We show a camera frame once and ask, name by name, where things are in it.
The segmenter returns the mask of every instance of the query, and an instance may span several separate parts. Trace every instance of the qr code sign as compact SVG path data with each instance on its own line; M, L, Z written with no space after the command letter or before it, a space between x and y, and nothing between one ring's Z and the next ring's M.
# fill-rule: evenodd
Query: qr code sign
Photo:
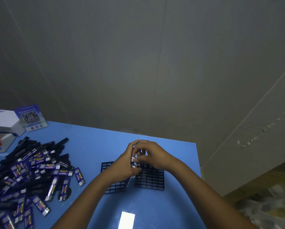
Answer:
M32 124L41 121L36 111L22 113L21 116L26 124Z

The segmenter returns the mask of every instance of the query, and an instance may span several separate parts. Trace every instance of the cardboard box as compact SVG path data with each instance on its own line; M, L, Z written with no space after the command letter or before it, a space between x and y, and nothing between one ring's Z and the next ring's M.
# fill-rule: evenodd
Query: cardboard box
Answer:
M0 133L21 136L25 131L14 111L0 110Z

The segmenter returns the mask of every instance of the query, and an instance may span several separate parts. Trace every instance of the table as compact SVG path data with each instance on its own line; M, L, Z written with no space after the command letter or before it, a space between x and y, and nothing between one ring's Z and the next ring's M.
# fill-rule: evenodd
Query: table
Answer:
M0 153L0 160L4 159L15 148L18 141L25 136L41 143L53 140L59 142L68 137L69 141L65 144L62 154L69 153L71 164L81 169L85 181L89 183L100 173L102 162L116 160L125 151L129 142L136 139L146 139L156 141L166 151L185 162L195 173L201 176L194 143L50 121L48 125L47 128L26 132L21 137L16 138L6 153ZM50 228L86 186L87 184L79 187L76 178L72 177L71 196L68 200L59 202L56 193L54 200L48 202L52 211L46 217L43 217L33 206L35 229ZM135 214L133 229L205 228L181 185L166 171L164 191L135 188L134 179L131 179L126 192L104 195L87 228L117 229L122 212Z

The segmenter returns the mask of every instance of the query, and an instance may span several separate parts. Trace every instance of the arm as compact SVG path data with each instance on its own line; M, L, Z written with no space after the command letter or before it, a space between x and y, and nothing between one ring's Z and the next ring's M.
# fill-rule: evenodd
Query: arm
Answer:
M135 176L141 171L140 168L133 169L130 165L133 146L139 141L136 140L129 143L125 152L109 168L91 181L61 218L53 225L52 229L87 228L100 199L109 186Z
M132 152L134 162L147 162L167 170L182 185L207 228L232 229L256 227L198 177L185 163L167 153L156 142L141 140Z

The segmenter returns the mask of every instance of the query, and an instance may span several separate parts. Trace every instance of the grid slot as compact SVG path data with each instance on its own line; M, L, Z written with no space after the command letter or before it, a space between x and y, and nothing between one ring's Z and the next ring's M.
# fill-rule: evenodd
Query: grid slot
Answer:
M101 170L100 172L106 170L113 162L103 162L101 163ZM117 182L111 185L107 190L106 194L118 193L118 192L125 192L127 188L127 184L129 182L129 178L125 181Z
M141 168L141 172L135 177L135 187L162 191L165 189L163 170L150 168L148 164L142 164Z

